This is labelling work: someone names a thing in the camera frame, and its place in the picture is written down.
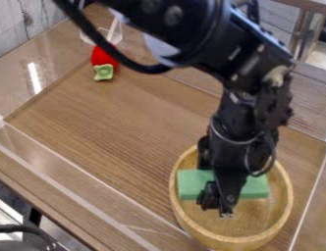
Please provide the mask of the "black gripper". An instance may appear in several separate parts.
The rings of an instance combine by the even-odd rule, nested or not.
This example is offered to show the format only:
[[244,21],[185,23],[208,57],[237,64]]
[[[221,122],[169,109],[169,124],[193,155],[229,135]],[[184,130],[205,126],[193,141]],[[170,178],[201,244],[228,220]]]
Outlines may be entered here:
[[211,121],[208,133],[197,143],[197,169],[215,175],[196,200],[204,211],[217,210],[221,218],[232,216],[247,179],[264,175],[275,165],[276,146],[275,129],[247,138],[232,138]]

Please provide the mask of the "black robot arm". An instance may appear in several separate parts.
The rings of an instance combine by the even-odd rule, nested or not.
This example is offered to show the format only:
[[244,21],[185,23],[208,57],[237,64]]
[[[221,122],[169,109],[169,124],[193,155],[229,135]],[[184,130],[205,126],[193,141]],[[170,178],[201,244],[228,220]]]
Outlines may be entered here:
[[292,115],[294,56],[259,21],[259,2],[245,0],[97,0],[140,30],[158,61],[133,61],[102,37],[70,0],[53,0],[95,45],[133,71],[157,75],[192,67],[224,87],[219,110],[197,143],[201,170],[212,171],[196,203],[233,213],[249,177],[271,171],[279,129]]

